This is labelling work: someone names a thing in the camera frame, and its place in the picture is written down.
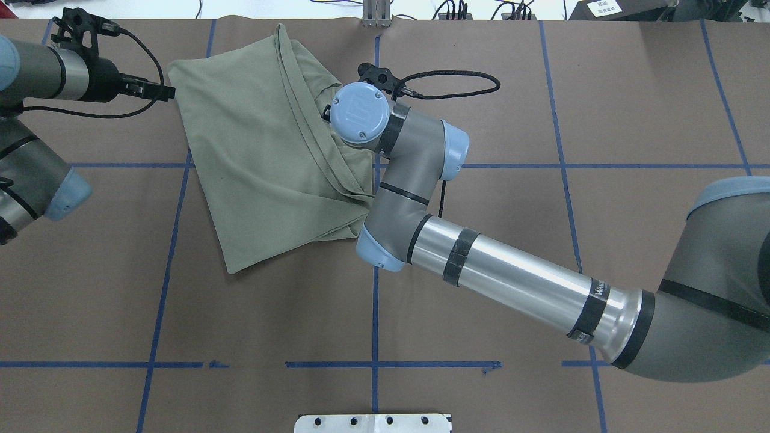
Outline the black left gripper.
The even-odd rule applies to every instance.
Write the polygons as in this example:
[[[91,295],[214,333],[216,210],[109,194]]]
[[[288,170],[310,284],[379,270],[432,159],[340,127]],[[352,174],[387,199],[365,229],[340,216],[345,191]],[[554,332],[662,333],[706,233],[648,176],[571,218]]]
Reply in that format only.
[[[167,102],[175,98],[176,88],[159,83],[140,81],[142,77],[119,72],[107,58],[86,61],[88,87],[85,102],[110,102],[119,94],[145,100]]]

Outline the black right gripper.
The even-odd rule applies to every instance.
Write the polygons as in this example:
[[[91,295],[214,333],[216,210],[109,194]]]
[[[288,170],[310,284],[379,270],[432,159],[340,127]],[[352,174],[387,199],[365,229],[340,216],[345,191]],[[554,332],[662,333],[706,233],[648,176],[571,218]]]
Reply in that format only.
[[[324,123],[331,124],[331,104],[327,104],[327,106],[325,106],[324,110],[322,110],[322,113],[320,114],[320,118],[322,118]]]

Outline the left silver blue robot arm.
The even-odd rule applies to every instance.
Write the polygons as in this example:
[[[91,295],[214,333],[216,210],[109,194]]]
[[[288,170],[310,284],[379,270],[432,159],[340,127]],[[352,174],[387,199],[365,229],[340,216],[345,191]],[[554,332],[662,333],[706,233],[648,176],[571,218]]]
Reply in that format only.
[[[96,33],[52,44],[2,36],[2,244],[41,218],[63,220],[93,187],[49,140],[79,139],[86,118],[120,120],[175,97],[165,79],[121,71]]]

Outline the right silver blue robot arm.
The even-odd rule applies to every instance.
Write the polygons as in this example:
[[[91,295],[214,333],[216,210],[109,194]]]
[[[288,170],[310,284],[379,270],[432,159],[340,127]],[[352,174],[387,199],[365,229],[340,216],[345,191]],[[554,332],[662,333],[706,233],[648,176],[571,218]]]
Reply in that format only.
[[[726,380],[768,360],[768,178],[704,187],[658,287],[618,287],[428,210],[454,180],[467,132],[389,99],[360,81],[322,105],[320,118],[354,150],[388,161],[357,237],[382,271],[409,266],[464,287],[594,348],[606,363],[651,380]]]

